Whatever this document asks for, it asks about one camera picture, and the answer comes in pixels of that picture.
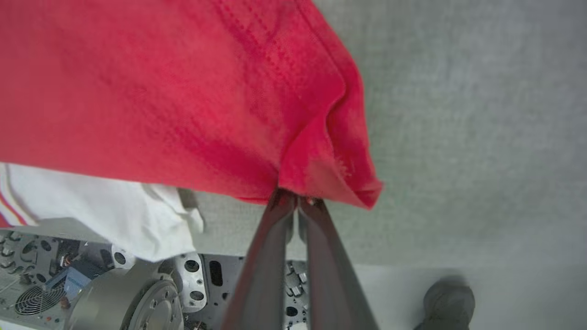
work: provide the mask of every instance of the red cloth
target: red cloth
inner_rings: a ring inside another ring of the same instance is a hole
[[[363,88],[309,0],[0,0],[0,160],[371,208]]]

